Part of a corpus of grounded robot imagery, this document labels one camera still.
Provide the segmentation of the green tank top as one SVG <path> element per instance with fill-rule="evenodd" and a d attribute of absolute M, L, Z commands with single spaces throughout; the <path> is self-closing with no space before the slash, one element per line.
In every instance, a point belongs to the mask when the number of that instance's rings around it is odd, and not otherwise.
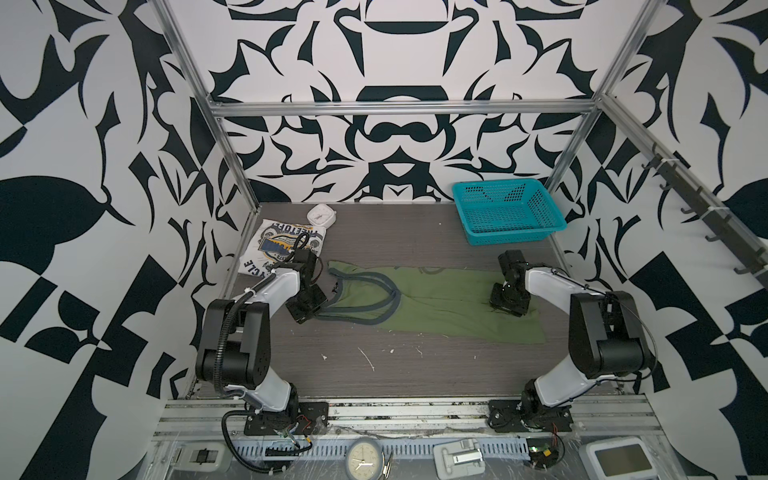
<path fill-rule="evenodd" d="M 489 342 L 500 337 L 504 344 L 546 341 L 536 302 L 522 317 L 490 305 L 494 284 L 503 280 L 497 272 L 331 261 L 328 273 L 336 284 L 318 320 Z"/>

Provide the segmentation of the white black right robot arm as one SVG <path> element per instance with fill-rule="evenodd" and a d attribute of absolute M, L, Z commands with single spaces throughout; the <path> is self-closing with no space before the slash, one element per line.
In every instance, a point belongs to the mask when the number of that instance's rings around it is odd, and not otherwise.
<path fill-rule="evenodd" d="M 526 383 L 517 402 L 489 402 L 488 426 L 498 433 L 571 430 L 571 405 L 605 382 L 651 371 L 644 323 L 627 292 L 580 283 L 563 270 L 525 260 L 519 250 L 498 257 L 504 281 L 490 304 L 522 315 L 539 297 L 568 315 L 568 354 L 548 373 Z"/>

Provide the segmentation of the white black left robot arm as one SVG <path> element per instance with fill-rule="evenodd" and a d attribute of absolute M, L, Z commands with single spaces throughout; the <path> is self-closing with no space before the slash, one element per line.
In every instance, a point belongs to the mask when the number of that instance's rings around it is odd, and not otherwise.
<path fill-rule="evenodd" d="M 317 263 L 314 252 L 300 248 L 238 299 L 216 299 L 204 311 L 196 377 L 218 395 L 244 401 L 246 415 L 288 424 L 299 416 L 295 386 L 271 367 L 271 318 L 285 307 L 301 324 L 319 312 L 327 297 L 316 284 Z"/>

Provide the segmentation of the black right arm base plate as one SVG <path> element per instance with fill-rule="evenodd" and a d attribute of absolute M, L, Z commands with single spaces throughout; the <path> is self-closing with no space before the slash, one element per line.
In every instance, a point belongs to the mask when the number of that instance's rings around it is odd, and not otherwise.
<path fill-rule="evenodd" d="M 537 400 L 501 400 L 488 403 L 487 425 L 496 433 L 571 432 L 571 406 L 549 407 Z"/>

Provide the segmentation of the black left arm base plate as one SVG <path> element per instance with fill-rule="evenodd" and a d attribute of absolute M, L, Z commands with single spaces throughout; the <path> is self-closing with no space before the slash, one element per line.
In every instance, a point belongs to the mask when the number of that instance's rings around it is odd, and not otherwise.
<path fill-rule="evenodd" d="M 312 435 L 326 426 L 327 402 L 299 402 L 281 412 L 251 412 L 244 427 L 246 436 L 267 436 L 276 432 Z"/>

